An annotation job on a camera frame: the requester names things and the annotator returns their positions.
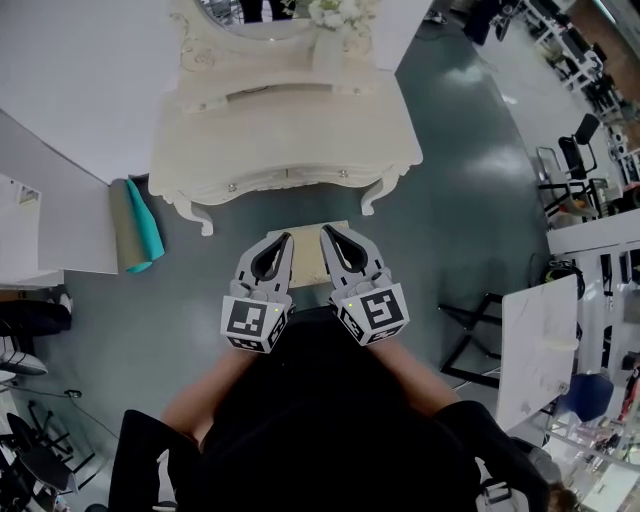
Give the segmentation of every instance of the metal stand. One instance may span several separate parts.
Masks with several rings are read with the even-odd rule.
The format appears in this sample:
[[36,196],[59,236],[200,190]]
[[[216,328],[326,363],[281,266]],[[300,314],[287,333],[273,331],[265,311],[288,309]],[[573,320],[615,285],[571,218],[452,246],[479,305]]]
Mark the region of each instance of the metal stand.
[[464,379],[469,382],[474,382],[476,384],[481,384],[483,386],[488,386],[491,388],[498,389],[500,385],[500,379],[496,379],[494,377],[487,377],[486,375],[481,375],[478,373],[468,372],[466,370],[460,370],[458,368],[454,368],[454,364],[462,354],[465,348],[469,343],[475,345],[485,356],[490,357],[491,359],[501,359],[500,354],[496,354],[495,352],[491,352],[486,346],[482,344],[477,338],[473,335],[473,330],[475,329],[478,322],[485,322],[492,325],[502,326],[502,318],[492,315],[486,315],[485,311],[489,307],[489,305],[494,302],[497,304],[502,303],[502,295],[496,295],[495,293],[487,293],[482,302],[477,307],[475,311],[467,311],[465,309],[454,308],[453,306],[447,306],[445,304],[440,304],[438,309],[447,313],[451,318],[453,318],[456,322],[458,322],[465,332],[460,335],[458,342],[451,352],[451,355],[447,358],[444,364],[440,367],[440,371],[446,375],[450,375],[452,377],[456,377],[459,379]]

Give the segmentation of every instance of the white flowers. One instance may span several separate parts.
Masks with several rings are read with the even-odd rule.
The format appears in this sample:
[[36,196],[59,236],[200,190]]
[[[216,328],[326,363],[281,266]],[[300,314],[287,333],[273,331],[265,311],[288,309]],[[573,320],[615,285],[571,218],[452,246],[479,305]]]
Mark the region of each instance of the white flowers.
[[338,30],[354,26],[363,13],[356,0],[313,0],[309,4],[309,15],[317,25]]

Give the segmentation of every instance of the cable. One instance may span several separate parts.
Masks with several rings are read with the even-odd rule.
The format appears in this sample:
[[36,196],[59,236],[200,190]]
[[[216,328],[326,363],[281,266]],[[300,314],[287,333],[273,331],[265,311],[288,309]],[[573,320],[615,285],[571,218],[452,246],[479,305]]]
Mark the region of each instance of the cable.
[[6,384],[4,382],[2,383],[2,385],[7,388],[16,389],[18,391],[26,391],[27,393],[33,393],[35,395],[53,396],[55,398],[71,398],[69,395],[56,395],[55,393],[45,393],[44,391],[35,391],[33,389],[19,388],[18,386],[10,386],[9,384]]
[[65,391],[64,395],[57,395],[55,393],[45,393],[44,391],[35,391],[34,389],[20,388],[18,386],[10,386],[9,384],[6,384],[4,382],[2,383],[2,385],[7,387],[7,388],[10,388],[10,389],[15,389],[17,391],[25,391],[27,393],[33,393],[35,395],[52,396],[54,398],[67,398],[73,404],[73,406],[76,409],[78,409],[81,413],[83,413],[85,416],[87,416],[88,418],[90,418],[91,420],[96,422],[98,425],[100,425],[103,429],[105,429],[107,432],[109,432],[109,434],[111,434],[118,441],[120,440],[120,438],[117,435],[115,435],[113,433],[113,431],[109,427],[107,427],[104,423],[102,423],[97,418],[94,418],[93,416],[91,416],[91,414],[89,414],[82,407],[80,407],[77,403],[75,403],[75,401],[73,400],[74,396],[72,396],[72,393],[79,393],[78,391],[68,389],[67,391]]
[[109,432],[109,434],[111,434],[114,438],[116,438],[118,441],[120,440],[120,438],[115,435],[113,433],[113,431],[107,427],[104,423],[102,423],[101,421],[97,420],[96,418],[94,418],[93,416],[91,416],[91,414],[89,414],[87,411],[85,411],[82,407],[80,407],[77,403],[75,403],[75,401],[73,400],[73,398],[68,397],[69,400],[71,401],[71,403],[73,404],[73,406],[78,409],[81,413],[83,413],[84,415],[86,415],[87,417],[91,418],[93,421],[95,421],[98,425],[100,425],[103,429],[105,429],[107,432]]

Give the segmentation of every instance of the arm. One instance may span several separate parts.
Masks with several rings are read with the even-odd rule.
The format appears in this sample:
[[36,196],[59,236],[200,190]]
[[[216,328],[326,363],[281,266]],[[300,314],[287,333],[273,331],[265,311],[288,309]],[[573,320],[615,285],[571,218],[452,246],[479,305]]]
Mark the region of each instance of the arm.
[[256,357],[244,350],[227,351],[204,377],[171,401],[162,422],[200,444],[213,425],[216,409]]
[[440,377],[422,365],[397,339],[369,346],[369,350],[396,377],[411,406],[426,416],[460,401],[460,397]]

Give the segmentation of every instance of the white wall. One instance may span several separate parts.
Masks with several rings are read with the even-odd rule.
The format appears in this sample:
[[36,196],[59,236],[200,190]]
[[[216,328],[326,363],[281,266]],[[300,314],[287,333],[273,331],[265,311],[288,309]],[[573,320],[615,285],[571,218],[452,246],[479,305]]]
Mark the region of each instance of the white wall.
[[16,204],[0,213],[0,283],[10,284],[38,274],[39,219],[39,200]]
[[[380,67],[397,68],[430,4],[382,0]],[[179,70],[168,13],[168,0],[0,1],[0,109],[107,183],[146,174]]]
[[395,71],[433,0],[382,0],[373,26],[373,50],[381,69]]
[[[117,272],[109,187],[2,113],[0,174],[41,194],[37,238],[40,270]],[[5,235],[0,231],[0,243],[11,243],[12,238]]]

